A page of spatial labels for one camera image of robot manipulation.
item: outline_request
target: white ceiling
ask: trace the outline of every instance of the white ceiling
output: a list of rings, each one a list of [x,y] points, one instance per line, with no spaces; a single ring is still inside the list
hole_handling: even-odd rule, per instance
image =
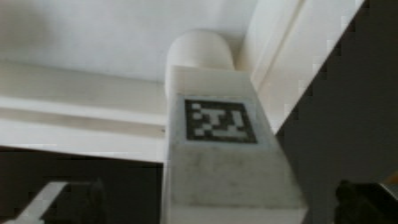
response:
[[[258,0],[2,0],[0,60],[164,80],[166,54],[193,29],[237,53]]]

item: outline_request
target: dark floor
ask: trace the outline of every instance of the dark floor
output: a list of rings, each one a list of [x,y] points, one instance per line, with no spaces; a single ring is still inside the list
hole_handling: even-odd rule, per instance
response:
[[[342,179],[398,170],[398,1],[372,0],[285,123],[280,140],[312,212],[331,223]]]
[[[0,223],[17,218],[50,181],[102,180],[109,224],[159,224],[161,164],[0,148]]]

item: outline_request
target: white surface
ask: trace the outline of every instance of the white surface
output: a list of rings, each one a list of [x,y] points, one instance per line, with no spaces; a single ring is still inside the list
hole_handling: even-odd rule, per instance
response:
[[[249,75],[177,66],[171,78],[166,224],[303,223],[306,201]],[[258,144],[187,139],[185,98],[246,104]]]
[[[0,109],[0,145],[164,162],[164,127]]]
[[[2,0],[0,59],[164,80],[171,43],[193,29],[241,49],[258,0]]]
[[[260,0],[237,60],[258,90],[304,0]]]
[[[164,84],[0,63],[0,107],[166,125]]]
[[[255,74],[274,132],[308,89],[361,4],[363,0],[260,0],[239,68]],[[271,14],[267,6],[278,7],[278,14]]]
[[[0,145],[164,161],[164,85],[0,63]]]
[[[225,38],[214,32],[194,30],[177,39],[168,53],[166,94],[173,66],[235,70],[233,54]]]

